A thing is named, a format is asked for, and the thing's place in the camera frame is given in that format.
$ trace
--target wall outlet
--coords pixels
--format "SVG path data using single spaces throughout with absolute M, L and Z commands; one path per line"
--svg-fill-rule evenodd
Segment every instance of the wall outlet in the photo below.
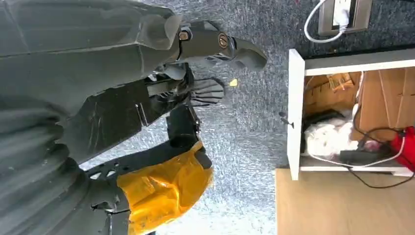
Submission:
M 339 33 L 339 25 L 334 20 L 335 12 L 349 12 L 349 25 L 345 33 L 366 30 L 369 25 L 372 0 L 327 0 L 320 7 L 319 35 L 331 36 Z

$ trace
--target red object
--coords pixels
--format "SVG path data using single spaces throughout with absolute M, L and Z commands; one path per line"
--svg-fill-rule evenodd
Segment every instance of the red object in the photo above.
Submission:
M 398 153 L 401 149 L 402 137 L 396 135 L 392 140 L 391 146 Z M 405 143 L 401 155 L 396 160 L 406 166 L 409 170 L 415 172 L 415 129 L 413 126 L 405 129 Z

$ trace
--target cardboard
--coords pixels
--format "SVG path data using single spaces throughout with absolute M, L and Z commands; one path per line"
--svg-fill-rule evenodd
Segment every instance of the cardboard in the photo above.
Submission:
M 365 72 L 362 83 L 357 126 L 362 131 L 374 128 L 405 128 L 415 124 L 415 68 L 375 70 Z M 391 141 L 396 133 L 382 130 L 373 135 L 381 141 Z M 351 139 L 363 136 L 352 132 Z
M 367 71 L 364 74 L 363 90 L 361 92 L 360 117 L 357 125 L 363 132 L 379 127 L 388 127 L 388 117 L 385 98 L 382 93 L 382 84 L 378 71 Z M 370 136 L 381 141 L 391 141 L 395 132 L 382 130 L 372 133 Z
M 353 85 L 346 90 L 333 91 L 326 75 L 306 78 L 304 92 L 304 115 L 309 116 L 328 109 L 351 110 L 356 102 L 360 72 L 349 73 Z
M 390 128 L 415 124 L 415 68 L 379 70 Z

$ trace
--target white shelf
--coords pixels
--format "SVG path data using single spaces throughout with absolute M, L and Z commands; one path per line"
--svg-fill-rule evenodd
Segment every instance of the white shelf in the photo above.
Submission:
M 300 157 L 301 122 L 304 77 L 341 72 L 370 71 L 403 67 L 415 67 L 415 49 L 394 50 L 349 56 L 304 60 L 295 50 L 289 50 L 288 62 L 288 125 L 287 156 L 291 177 L 298 180 L 300 171 L 346 171 L 335 164 Z M 408 173 L 408 169 L 396 162 L 371 167 L 356 167 L 355 171 Z

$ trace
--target yellow tape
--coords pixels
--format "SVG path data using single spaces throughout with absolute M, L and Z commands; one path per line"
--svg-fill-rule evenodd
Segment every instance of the yellow tape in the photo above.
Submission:
M 212 169 L 203 169 L 195 153 L 187 152 L 117 178 L 130 206 L 128 235 L 147 234 L 188 211 L 208 187 Z

